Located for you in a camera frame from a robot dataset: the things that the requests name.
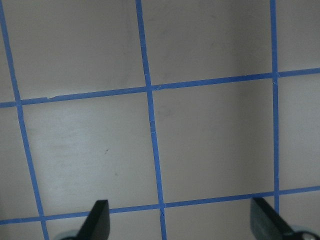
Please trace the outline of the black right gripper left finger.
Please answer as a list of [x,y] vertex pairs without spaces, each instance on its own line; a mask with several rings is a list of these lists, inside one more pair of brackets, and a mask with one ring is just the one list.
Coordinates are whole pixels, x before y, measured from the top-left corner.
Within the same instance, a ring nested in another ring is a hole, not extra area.
[[110,211],[108,200],[97,200],[83,225],[75,236],[76,240],[107,240],[110,235]]

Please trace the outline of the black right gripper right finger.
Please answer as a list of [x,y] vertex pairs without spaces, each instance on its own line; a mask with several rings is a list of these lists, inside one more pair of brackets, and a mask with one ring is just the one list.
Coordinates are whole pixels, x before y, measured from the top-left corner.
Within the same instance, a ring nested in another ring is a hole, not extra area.
[[295,232],[262,197],[250,201],[250,230],[256,240],[299,240]]

